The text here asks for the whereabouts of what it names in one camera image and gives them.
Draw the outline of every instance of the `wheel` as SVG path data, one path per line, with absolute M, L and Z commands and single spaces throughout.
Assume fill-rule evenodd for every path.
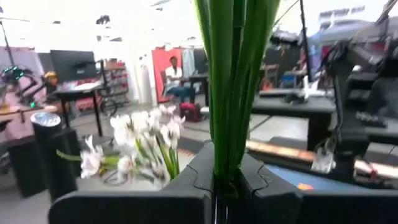
M 104 98 L 99 105 L 99 109 L 101 110 L 102 114 L 106 117 L 111 117 L 116 114 L 118 110 L 118 105 L 112 99 Z

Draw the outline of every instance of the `person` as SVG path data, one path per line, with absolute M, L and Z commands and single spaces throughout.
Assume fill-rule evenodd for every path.
M 170 58 L 171 66 L 166 68 L 166 95 L 179 96 L 181 103 L 185 102 L 187 96 L 190 97 L 190 102 L 195 102 L 195 89 L 181 85 L 183 78 L 182 69 L 177 67 L 177 58 L 175 56 Z

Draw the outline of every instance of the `blue surface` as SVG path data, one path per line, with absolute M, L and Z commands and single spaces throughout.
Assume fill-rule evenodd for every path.
M 369 190 L 364 187 L 346 184 L 335 180 L 326 179 L 323 177 L 317 177 L 314 175 L 294 170 L 289 170 L 278 166 L 265 165 L 265 167 L 294 186 L 298 186 L 299 184 L 307 184 L 313 187 L 313 190 L 334 190 L 334 191 Z
M 283 75 L 281 79 L 282 79 L 282 81 L 294 81 L 294 78 L 295 78 L 295 75 L 286 74 L 286 75 Z

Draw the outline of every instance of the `black cylinder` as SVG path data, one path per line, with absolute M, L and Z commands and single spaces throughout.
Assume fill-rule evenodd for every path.
M 55 136 L 62 130 L 56 114 L 36 113 L 30 117 L 33 124 L 43 176 L 52 201 L 77 190 L 76 178 L 70 161 L 61 158 L 57 150 L 70 155 L 66 137 Z

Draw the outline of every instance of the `orange strip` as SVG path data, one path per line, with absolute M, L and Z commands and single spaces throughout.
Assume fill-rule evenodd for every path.
M 312 186 L 307 185 L 307 184 L 302 184 L 302 183 L 299 183 L 297 188 L 300 190 L 313 190 Z
M 309 151 L 303 151 L 299 149 L 282 147 L 282 146 L 274 146 L 270 144 L 266 144 L 263 142 L 257 141 L 246 141 L 246 147 L 249 150 L 261 152 L 265 154 L 273 154 L 280 157 L 288 157 L 292 159 L 298 159 L 301 161 L 312 162 L 315 158 L 315 154 Z M 377 173 L 380 176 L 398 179 L 398 167 L 393 167 L 384 164 L 371 163 L 371 165 L 377 170 Z M 370 167 L 361 160 L 357 160 L 355 162 L 355 169 L 361 170 L 363 172 L 370 173 Z

